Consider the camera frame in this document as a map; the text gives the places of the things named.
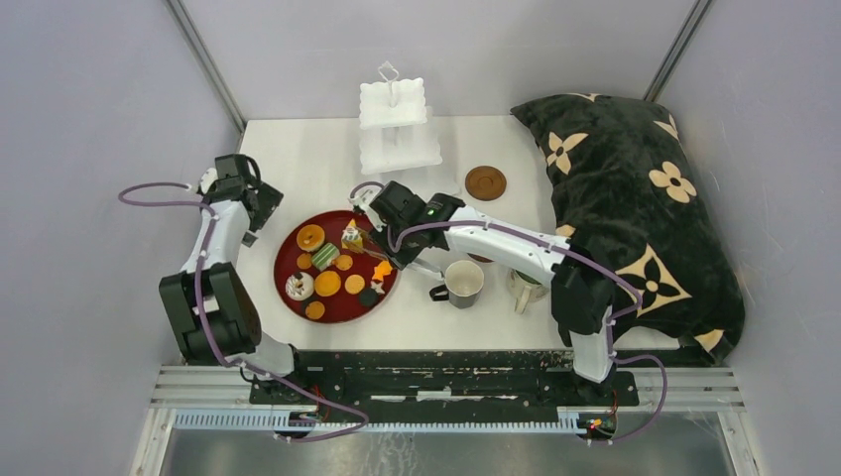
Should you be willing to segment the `orange fish-shaped pastry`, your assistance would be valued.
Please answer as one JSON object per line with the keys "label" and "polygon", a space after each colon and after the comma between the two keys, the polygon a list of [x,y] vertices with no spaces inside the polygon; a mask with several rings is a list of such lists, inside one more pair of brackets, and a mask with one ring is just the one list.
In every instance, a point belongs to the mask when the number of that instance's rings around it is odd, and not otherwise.
{"label": "orange fish-shaped pastry", "polygon": [[371,280],[373,282],[383,283],[393,271],[392,264],[388,260],[383,260],[374,268]]}

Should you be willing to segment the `yellow cake wedge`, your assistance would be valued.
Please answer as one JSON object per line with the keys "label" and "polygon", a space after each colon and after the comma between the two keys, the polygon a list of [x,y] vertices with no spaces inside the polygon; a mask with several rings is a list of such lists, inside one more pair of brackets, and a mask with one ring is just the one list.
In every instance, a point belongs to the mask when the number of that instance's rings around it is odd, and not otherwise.
{"label": "yellow cake wedge", "polygon": [[357,225],[355,219],[351,219],[342,230],[341,247],[352,253],[363,253],[365,238],[366,232]]}

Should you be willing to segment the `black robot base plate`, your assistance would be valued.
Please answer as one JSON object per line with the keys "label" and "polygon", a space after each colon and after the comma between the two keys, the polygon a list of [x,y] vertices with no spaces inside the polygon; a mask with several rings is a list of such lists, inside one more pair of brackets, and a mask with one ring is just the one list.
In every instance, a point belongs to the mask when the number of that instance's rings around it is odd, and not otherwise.
{"label": "black robot base plate", "polygon": [[630,372],[591,384],[564,350],[301,351],[288,379],[244,373],[252,405],[301,405],[324,423],[556,422],[559,408],[612,412],[640,399]]}

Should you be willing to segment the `dark red round tray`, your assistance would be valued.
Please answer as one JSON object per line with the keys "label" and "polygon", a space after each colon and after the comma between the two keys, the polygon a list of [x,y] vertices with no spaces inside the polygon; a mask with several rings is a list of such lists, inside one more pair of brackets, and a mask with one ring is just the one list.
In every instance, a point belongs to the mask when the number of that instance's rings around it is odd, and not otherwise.
{"label": "dark red round tray", "polygon": [[[342,230],[351,219],[355,219],[359,227],[369,229],[370,231],[373,229],[370,221],[360,214],[348,210],[332,210],[316,214],[315,216],[305,220],[302,224],[297,226],[282,243],[274,263],[275,287],[284,305],[298,317],[311,322],[324,324],[349,322],[368,314],[376,306],[381,304],[385,300],[385,297],[387,297],[394,288],[399,272],[393,267],[393,273],[383,282],[383,288],[386,293],[384,295],[380,295],[380,299],[375,306],[365,308],[359,303],[358,295],[353,296],[345,291],[344,281],[348,276],[353,274],[363,276],[368,283],[367,288],[370,288],[373,270],[381,261],[383,261],[365,253],[352,253],[341,247]],[[332,297],[319,297],[316,293],[314,293],[311,298],[298,302],[289,299],[285,295],[285,281],[287,277],[295,272],[306,272],[312,275],[315,279],[316,276],[321,273],[314,266],[308,270],[300,270],[296,264],[298,255],[305,253],[296,244],[296,235],[298,231],[307,224],[320,225],[326,233],[325,242],[336,245],[341,254],[351,256],[354,260],[354,265],[348,271],[340,271],[334,266],[333,262],[333,264],[325,270],[335,271],[342,278],[342,289],[336,295]],[[320,320],[310,320],[304,316],[305,306],[314,300],[320,301],[325,305],[325,315]]]}

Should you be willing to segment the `metal serving tongs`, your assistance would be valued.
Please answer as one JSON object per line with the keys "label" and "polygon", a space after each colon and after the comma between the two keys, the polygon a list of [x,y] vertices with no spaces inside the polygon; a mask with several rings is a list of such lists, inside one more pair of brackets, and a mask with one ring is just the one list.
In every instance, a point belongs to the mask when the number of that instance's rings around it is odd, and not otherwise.
{"label": "metal serving tongs", "polygon": [[409,254],[407,256],[393,254],[391,251],[388,251],[386,244],[380,245],[373,239],[373,235],[369,229],[358,227],[357,230],[362,239],[362,244],[360,245],[362,253],[388,261],[394,268],[400,271],[414,271],[428,278],[443,281],[444,275],[442,268],[421,258],[419,253],[415,255]]}

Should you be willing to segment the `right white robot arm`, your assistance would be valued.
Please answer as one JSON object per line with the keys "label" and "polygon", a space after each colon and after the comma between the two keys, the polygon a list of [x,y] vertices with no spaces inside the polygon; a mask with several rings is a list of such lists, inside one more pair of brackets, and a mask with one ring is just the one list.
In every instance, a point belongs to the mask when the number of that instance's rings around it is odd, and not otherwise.
{"label": "right white robot arm", "polygon": [[600,254],[496,219],[451,195],[423,200],[396,181],[361,184],[349,201],[372,224],[370,239],[400,270],[443,278],[439,267],[421,259],[424,250],[439,249],[481,256],[547,287],[551,315],[574,352],[575,397],[597,405],[612,393],[615,364],[608,319],[620,280]]}

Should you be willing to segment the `white three-tier dessert stand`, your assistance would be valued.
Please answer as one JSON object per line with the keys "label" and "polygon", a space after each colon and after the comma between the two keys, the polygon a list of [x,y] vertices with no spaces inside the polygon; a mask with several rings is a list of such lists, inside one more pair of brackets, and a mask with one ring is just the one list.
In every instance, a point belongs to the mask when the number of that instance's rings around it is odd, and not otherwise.
{"label": "white three-tier dessert stand", "polygon": [[442,156],[423,79],[402,78],[388,61],[359,86],[359,150],[365,176],[439,166]]}

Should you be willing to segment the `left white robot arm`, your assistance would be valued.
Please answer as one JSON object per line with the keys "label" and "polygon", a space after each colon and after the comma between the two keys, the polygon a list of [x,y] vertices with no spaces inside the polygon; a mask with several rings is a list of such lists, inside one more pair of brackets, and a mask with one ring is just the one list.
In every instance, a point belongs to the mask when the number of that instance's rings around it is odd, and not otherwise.
{"label": "left white robot arm", "polygon": [[289,403],[304,401],[311,375],[296,367],[296,350],[266,334],[240,279],[241,247],[251,246],[283,195],[263,182],[246,155],[218,157],[199,185],[199,235],[181,269],[161,279],[159,294],[181,356],[189,365],[233,365],[274,378]]}

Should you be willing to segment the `small chip cookie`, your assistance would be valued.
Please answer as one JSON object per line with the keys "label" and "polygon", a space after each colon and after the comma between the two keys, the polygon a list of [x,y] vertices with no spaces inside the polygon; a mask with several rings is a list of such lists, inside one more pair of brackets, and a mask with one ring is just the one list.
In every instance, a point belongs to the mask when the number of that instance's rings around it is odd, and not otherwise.
{"label": "small chip cookie", "polygon": [[346,255],[346,254],[340,254],[334,260],[334,266],[340,271],[348,271],[353,267],[353,265],[354,265],[353,258],[349,255]]}

